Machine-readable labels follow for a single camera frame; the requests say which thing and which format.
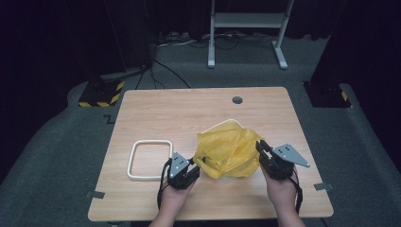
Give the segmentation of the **person's left hand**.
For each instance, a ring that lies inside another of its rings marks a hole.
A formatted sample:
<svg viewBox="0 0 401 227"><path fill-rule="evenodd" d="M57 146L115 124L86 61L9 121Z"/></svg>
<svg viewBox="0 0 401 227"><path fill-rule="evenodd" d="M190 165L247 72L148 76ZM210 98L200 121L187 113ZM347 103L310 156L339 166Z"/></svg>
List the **person's left hand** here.
<svg viewBox="0 0 401 227"><path fill-rule="evenodd" d="M190 184L186 189L176 189L165 183L162 186L162 198L160 210L163 212L178 214L184 207L187 197L195 183Z"/></svg>

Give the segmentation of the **black yellow striped base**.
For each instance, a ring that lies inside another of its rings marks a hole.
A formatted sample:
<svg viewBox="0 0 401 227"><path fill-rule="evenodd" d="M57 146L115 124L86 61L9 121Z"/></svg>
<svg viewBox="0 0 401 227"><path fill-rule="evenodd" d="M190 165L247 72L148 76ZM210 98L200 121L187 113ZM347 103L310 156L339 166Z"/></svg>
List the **black yellow striped base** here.
<svg viewBox="0 0 401 227"><path fill-rule="evenodd" d="M312 84L304 82L304 88L311 105L315 108L351 108L348 95L339 85Z"/></svg>
<svg viewBox="0 0 401 227"><path fill-rule="evenodd" d="M125 82L121 80L103 82L100 85L88 83L78 99L80 107L110 107L120 97Z"/></svg>

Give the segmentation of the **cream plastic bin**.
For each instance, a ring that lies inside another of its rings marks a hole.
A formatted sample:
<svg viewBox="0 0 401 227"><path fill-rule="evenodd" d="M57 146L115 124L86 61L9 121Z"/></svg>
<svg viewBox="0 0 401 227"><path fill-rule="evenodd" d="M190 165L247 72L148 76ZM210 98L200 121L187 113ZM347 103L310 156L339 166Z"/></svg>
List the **cream plastic bin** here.
<svg viewBox="0 0 401 227"><path fill-rule="evenodd" d="M215 126L212 126L209 129L203 131L203 133L216 132L216 131L241 130L242 128L243 128L243 126L235 119L227 119L220 123L217 123Z"/></svg>

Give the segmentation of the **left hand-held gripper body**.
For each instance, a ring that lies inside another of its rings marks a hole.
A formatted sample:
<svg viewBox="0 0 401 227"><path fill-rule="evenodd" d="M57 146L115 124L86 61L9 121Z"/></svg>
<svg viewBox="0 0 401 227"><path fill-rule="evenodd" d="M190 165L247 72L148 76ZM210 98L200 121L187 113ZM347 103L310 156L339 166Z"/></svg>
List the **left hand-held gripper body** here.
<svg viewBox="0 0 401 227"><path fill-rule="evenodd" d="M174 152L172 157L166 162L165 185L172 186L178 190L184 190L189 186L185 175L190 166L190 162L182 157L178 152Z"/></svg>

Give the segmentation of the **white metal stand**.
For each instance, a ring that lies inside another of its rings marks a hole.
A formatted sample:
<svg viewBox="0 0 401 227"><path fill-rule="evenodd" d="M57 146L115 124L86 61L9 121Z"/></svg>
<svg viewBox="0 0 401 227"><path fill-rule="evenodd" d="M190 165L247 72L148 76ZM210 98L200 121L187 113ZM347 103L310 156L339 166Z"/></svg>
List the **white metal stand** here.
<svg viewBox="0 0 401 227"><path fill-rule="evenodd" d="M271 42L279 67L288 69L281 45L287 30L288 21L295 0L288 0L287 9L282 13L243 13L216 12L216 0L211 0L210 34L208 44L207 66L216 66L215 30L217 28L278 28L278 37Z"/></svg>

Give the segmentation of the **yellow plastic bag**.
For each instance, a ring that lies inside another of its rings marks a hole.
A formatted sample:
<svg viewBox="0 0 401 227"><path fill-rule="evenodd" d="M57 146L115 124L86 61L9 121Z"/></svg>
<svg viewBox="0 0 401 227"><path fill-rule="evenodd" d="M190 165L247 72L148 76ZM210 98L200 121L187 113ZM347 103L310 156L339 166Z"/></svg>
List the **yellow plastic bag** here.
<svg viewBox="0 0 401 227"><path fill-rule="evenodd" d="M252 129L216 131L198 134L194 162L209 177L249 177L259 168L255 145L262 137Z"/></svg>

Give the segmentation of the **person's right hand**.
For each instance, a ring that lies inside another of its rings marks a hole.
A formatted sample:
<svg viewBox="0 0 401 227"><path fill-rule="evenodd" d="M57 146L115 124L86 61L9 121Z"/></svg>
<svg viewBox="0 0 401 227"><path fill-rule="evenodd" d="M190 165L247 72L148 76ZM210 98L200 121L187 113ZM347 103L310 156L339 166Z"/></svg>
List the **person's right hand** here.
<svg viewBox="0 0 401 227"><path fill-rule="evenodd" d="M267 184L268 197L277 212L284 211L285 213L295 210L297 189L295 183L297 178L295 174L289 179L282 181L274 180L264 168L261 168Z"/></svg>

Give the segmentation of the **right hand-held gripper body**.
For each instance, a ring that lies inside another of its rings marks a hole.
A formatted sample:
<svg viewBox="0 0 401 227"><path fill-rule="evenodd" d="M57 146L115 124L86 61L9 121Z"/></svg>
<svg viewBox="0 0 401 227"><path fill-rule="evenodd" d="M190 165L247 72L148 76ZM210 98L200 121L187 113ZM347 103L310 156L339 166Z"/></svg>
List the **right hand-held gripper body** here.
<svg viewBox="0 0 401 227"><path fill-rule="evenodd" d="M310 167L310 163L291 144L271 147L271 152L267 155L268 161L262 167L277 181L290 178L295 165Z"/></svg>

